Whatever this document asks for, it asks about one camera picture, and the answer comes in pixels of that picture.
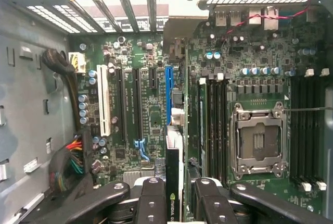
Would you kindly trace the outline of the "black RAM slot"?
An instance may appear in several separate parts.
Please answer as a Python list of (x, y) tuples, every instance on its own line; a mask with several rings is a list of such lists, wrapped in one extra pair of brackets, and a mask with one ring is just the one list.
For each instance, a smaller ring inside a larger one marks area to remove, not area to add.
[(208, 102), (209, 102), (209, 145), (210, 145), (210, 177), (214, 178), (215, 169), (214, 169), (214, 127), (213, 127), (213, 89), (212, 89), (212, 80), (209, 80), (208, 84)]
[(227, 174), (228, 174), (228, 136), (227, 136), (227, 126), (228, 126), (228, 110), (227, 110), (227, 80), (224, 79), (222, 81), (222, 181), (224, 184), (227, 182)]
[[(298, 77), (291, 78), (291, 109), (298, 108)], [(293, 111), (291, 117), (291, 140), (290, 140), (290, 177), (293, 183), (298, 186), (298, 113)]]
[[(309, 81), (309, 92), (308, 92), (308, 101), (309, 101), (309, 108), (314, 108), (317, 106), (317, 88), (316, 88), (316, 78), (312, 77)], [(317, 165), (316, 165), (316, 158), (317, 158), (317, 147), (316, 147), (316, 112), (309, 111), (308, 112), (308, 171), (307, 175), (309, 176), (309, 181), (314, 184), (316, 181), (317, 175)]]

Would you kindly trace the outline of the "metal CPU socket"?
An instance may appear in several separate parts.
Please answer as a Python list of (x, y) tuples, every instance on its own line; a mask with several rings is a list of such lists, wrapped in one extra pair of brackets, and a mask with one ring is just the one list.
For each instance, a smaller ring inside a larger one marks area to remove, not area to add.
[(245, 109), (236, 103), (229, 124), (230, 166), (236, 180), (245, 175), (273, 174), (287, 169), (287, 117), (281, 101), (271, 109)]

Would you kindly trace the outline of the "green motherboard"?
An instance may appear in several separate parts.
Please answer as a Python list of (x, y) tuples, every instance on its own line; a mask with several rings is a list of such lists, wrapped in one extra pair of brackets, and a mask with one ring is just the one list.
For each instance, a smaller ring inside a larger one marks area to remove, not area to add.
[[(209, 102), (208, 84), (212, 80), (213, 127), (214, 127), (214, 178), (216, 170), (216, 113), (215, 83), (227, 80), (228, 110), (228, 174), (227, 182), (234, 178), (229, 157), (229, 124), (236, 103), (245, 109), (271, 109), (281, 101), (285, 109), (291, 108), (291, 78), (298, 77), (298, 103), (300, 101), (300, 78), (316, 78), (318, 106), (318, 80), (323, 68), (329, 68), (326, 54), (333, 47), (331, 40), (331, 16), (317, 8), (291, 20), (273, 22), (273, 29), (267, 30), (264, 24), (254, 23), (227, 34), (227, 28), (220, 26), (216, 19), (200, 23), (188, 42), (189, 57), (189, 142), (188, 161), (196, 158), (200, 166), (200, 141), (198, 124), (198, 85), (200, 78), (206, 78), (206, 124), (207, 124), (207, 177), (210, 177), (209, 145)], [(86, 73), (78, 73), (78, 112), (81, 126), (87, 132), (92, 153), (88, 156), (88, 170), (93, 175), (96, 188), (115, 180), (123, 180), (133, 185), (140, 176), (155, 174), (155, 162), (165, 159), (165, 127), (167, 125), (165, 102), (165, 74), (168, 56), (163, 51), (161, 34), (89, 35), (72, 36), (70, 51), (84, 53)], [(108, 66), (108, 85), (111, 110), (111, 134), (101, 136), (98, 104), (97, 65)], [(149, 88), (148, 70), (157, 69), (157, 89)], [(118, 108), (116, 69), (124, 72), (127, 141), (121, 138), (121, 120)], [(134, 125), (134, 103), (132, 71), (141, 72), (141, 93), (143, 113), (143, 135), (146, 139), (145, 151), (150, 162), (141, 158), (135, 148), (136, 129)], [(320, 191), (318, 182), (318, 112), (316, 120), (317, 175), (311, 191), (305, 191), (298, 174), (296, 186), (290, 177), (291, 112), (287, 117), (287, 169), (280, 178), (273, 174), (245, 175), (241, 180), (254, 177), (274, 179), (286, 178), (293, 188), (301, 193), (318, 193), (318, 205), (310, 204), (310, 210), (324, 210), (326, 191)], [(300, 113), (298, 113), (298, 168), (300, 154)]]

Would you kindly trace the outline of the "long black expansion slot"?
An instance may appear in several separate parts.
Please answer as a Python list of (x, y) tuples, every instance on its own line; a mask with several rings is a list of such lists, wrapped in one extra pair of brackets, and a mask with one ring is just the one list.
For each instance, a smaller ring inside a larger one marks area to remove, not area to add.
[(121, 68), (116, 69), (117, 95), (119, 97), (118, 108), (121, 120), (121, 138), (123, 142), (127, 141), (127, 123), (126, 123), (126, 102), (125, 102), (125, 83), (124, 72)]
[(142, 93), (141, 93), (141, 72), (139, 68), (132, 71), (133, 103), (134, 103), (134, 125), (136, 137), (134, 139), (135, 148), (139, 150), (140, 156), (147, 162), (150, 158), (145, 151), (146, 139), (143, 135), (143, 113), (142, 113)]

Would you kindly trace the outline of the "blue expansion slot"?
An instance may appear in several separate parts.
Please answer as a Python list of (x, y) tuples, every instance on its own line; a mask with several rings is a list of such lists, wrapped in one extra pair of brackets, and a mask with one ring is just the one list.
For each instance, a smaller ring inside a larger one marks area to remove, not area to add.
[(172, 99), (171, 92), (174, 86), (173, 81), (173, 67), (166, 66), (164, 69), (165, 74), (165, 101), (166, 101), (166, 124), (171, 124), (171, 109), (172, 109)]

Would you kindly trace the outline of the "white PCI expansion slot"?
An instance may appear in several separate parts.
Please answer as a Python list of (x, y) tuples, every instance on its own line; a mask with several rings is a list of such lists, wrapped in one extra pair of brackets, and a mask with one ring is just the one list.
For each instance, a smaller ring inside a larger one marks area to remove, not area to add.
[(111, 134), (111, 110), (108, 85), (108, 66), (97, 65), (98, 104), (101, 136)]

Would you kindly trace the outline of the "short black expansion slot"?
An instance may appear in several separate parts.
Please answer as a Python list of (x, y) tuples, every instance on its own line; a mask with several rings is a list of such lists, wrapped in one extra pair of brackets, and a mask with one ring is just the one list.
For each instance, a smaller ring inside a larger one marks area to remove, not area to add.
[(157, 69), (155, 67), (150, 67), (148, 70), (149, 76), (149, 88), (157, 89), (158, 79), (157, 79)]

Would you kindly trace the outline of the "metal socket locking lever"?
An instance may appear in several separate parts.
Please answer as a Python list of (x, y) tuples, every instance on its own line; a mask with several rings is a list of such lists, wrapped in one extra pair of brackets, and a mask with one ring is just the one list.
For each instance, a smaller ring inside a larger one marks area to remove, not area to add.
[(314, 108), (290, 108), (283, 109), (283, 112), (299, 112), (299, 111), (321, 111), (321, 110), (333, 110), (333, 107), (314, 107)]

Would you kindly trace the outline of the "white power connector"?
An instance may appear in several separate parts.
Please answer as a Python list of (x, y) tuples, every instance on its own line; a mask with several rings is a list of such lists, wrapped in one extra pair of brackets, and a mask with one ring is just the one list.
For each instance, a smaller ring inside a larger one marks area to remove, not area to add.
[(86, 73), (86, 57), (84, 53), (69, 52), (69, 62), (75, 68), (75, 73)]

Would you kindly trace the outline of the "grey metal PC case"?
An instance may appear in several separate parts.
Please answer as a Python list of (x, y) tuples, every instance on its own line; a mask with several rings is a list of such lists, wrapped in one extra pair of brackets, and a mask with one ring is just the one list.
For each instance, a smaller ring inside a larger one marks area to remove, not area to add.
[[(0, 0), (0, 224), (31, 220), (95, 189), (92, 153), (78, 112), (78, 74), (70, 38), (161, 34), (169, 6), (189, 0)], [(273, 29), (317, 8), (331, 16), (333, 0), (191, 0), (217, 15), (226, 33), (254, 23)], [(333, 107), (331, 79), (325, 103)], [(333, 220), (333, 110), (324, 114), (324, 217)]]

